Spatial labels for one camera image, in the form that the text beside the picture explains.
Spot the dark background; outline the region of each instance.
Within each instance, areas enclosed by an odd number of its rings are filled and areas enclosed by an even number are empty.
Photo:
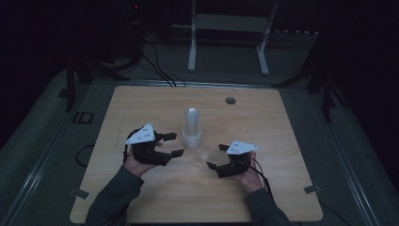
[[[154,29],[167,33],[170,24],[190,24],[190,1],[145,2],[144,22]],[[198,9],[262,14],[250,9],[262,3],[245,2],[201,0]],[[109,27],[104,24],[111,19],[104,15],[115,15],[124,4],[124,0],[1,1],[1,147],[51,79],[65,68],[72,42],[93,56],[109,57]],[[398,11],[394,0],[280,1],[273,25],[273,30],[288,30],[293,35],[297,30],[320,32],[316,44],[322,51],[310,56],[308,65],[318,63],[318,54],[328,59],[335,84],[342,89],[397,189]]]

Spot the wooden tabletop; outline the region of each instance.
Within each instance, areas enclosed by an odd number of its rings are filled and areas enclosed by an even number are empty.
[[[236,103],[228,105],[226,98]],[[108,107],[80,189],[90,194],[76,198],[71,221],[82,223],[97,194],[122,163],[124,141],[136,128],[152,123],[158,133],[177,133],[157,151],[183,147],[184,111],[200,112],[202,142],[185,150],[165,167],[143,175],[140,196],[128,209],[128,222],[249,222],[246,191],[233,178],[218,178],[205,161],[227,164],[218,144],[233,140],[257,144],[257,160],[268,178],[277,206],[291,221],[323,217],[315,193],[304,187],[311,179],[295,139],[284,104],[273,89],[117,87]]]

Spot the white cylinder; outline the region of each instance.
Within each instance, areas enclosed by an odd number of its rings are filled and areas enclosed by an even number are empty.
[[[200,145],[200,112],[196,108],[188,108],[184,112],[182,139],[186,149],[197,149]]]

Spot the hole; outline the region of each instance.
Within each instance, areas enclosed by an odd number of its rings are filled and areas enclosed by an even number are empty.
[[[233,97],[227,97],[227,98],[226,98],[226,103],[227,103],[228,105],[234,105],[234,104],[236,103],[235,98],[233,98]]]

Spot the metal frame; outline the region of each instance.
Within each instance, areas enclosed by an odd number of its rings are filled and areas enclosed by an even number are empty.
[[[259,64],[263,75],[269,75],[266,58],[264,56],[264,47],[270,34],[273,20],[277,10],[277,3],[273,4],[270,15],[266,17],[244,17],[244,16],[226,16],[226,15],[211,15],[211,14],[197,14],[196,0],[192,0],[192,15],[191,15],[191,45],[188,56],[188,70],[193,72],[196,70],[196,55],[197,55],[197,29],[213,29],[213,30],[230,30],[230,31],[248,31],[248,32],[263,32],[263,40],[260,45],[256,47]]]

